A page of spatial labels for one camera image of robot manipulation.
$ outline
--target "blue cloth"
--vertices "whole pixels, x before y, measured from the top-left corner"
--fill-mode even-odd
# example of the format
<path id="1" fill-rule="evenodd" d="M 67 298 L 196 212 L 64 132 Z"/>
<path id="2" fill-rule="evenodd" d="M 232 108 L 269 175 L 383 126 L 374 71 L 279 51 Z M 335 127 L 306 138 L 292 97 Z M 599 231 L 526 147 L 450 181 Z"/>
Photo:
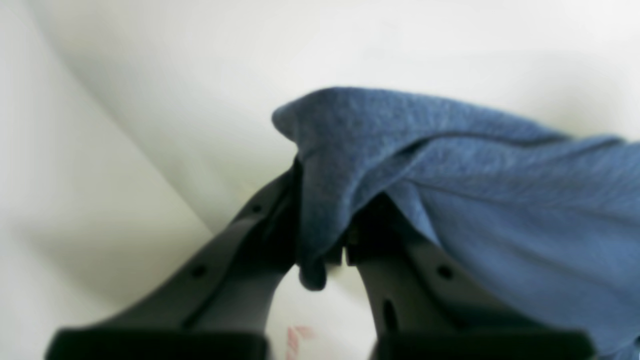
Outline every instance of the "blue cloth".
<path id="1" fill-rule="evenodd" d="M 496 297 L 637 359 L 640 144 L 574 139 L 527 119 L 404 92 L 329 88 L 277 109 L 304 167 L 301 281 L 351 216 L 385 192 Z"/>

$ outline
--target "blue towel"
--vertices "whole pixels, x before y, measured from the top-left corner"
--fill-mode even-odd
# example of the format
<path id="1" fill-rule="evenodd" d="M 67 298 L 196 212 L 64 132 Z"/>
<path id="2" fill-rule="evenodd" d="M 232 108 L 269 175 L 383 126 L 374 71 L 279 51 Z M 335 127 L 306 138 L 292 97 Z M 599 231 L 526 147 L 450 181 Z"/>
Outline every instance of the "blue towel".
<path id="1" fill-rule="evenodd" d="M 277 109 L 305 169 L 301 281 L 384 192 L 497 298 L 589 332 L 601 359 L 638 359 L 640 144 L 574 139 L 440 97 L 329 88 Z"/>

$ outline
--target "white surface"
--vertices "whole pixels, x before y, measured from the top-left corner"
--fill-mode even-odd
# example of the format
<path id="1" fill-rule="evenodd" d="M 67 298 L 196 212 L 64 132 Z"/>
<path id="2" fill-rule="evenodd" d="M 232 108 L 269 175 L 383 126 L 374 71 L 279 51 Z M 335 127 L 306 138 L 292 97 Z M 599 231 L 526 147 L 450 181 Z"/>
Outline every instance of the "white surface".
<path id="1" fill-rule="evenodd" d="M 3 1 L 0 359 L 38 358 L 55 326 L 123 308 L 222 229 L 291 163 L 270 115 L 311 90 L 444 95 L 640 138 L 638 2 Z M 279 359 L 297 325 L 318 332 L 300 359 L 366 358 L 353 275 L 322 293 L 286 278 Z"/>

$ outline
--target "hole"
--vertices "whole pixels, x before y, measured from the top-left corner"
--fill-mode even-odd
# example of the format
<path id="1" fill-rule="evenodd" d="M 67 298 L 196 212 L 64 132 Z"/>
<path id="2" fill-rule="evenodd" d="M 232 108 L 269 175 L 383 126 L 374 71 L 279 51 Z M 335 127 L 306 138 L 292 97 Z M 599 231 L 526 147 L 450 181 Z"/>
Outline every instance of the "hole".
<path id="1" fill-rule="evenodd" d="M 438 267 L 438 275 L 444 279 L 451 280 L 453 278 L 453 271 L 447 265 L 440 265 Z"/>
<path id="2" fill-rule="evenodd" d="M 198 279 L 204 276 L 204 274 L 207 273 L 207 267 L 204 265 L 198 265 L 196 267 L 193 268 L 193 270 L 191 271 L 191 276 L 193 276 L 194 279 Z"/>
<path id="3" fill-rule="evenodd" d="M 396 316 L 396 309 L 389 300 L 385 300 L 382 304 L 382 315 L 385 319 L 385 327 L 389 332 L 395 332 L 398 330 L 398 318 Z"/>

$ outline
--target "blue fabric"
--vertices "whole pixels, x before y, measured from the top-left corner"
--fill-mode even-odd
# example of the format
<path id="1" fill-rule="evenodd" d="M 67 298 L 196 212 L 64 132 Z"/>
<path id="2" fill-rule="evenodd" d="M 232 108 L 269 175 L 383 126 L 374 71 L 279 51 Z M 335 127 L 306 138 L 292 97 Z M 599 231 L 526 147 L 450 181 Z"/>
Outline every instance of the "blue fabric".
<path id="1" fill-rule="evenodd" d="M 574 139 L 464 102 L 329 88 L 277 109 L 305 173 L 301 281 L 351 216 L 385 192 L 423 235 L 488 291 L 562 329 L 602 359 L 637 359 L 640 145 Z"/>

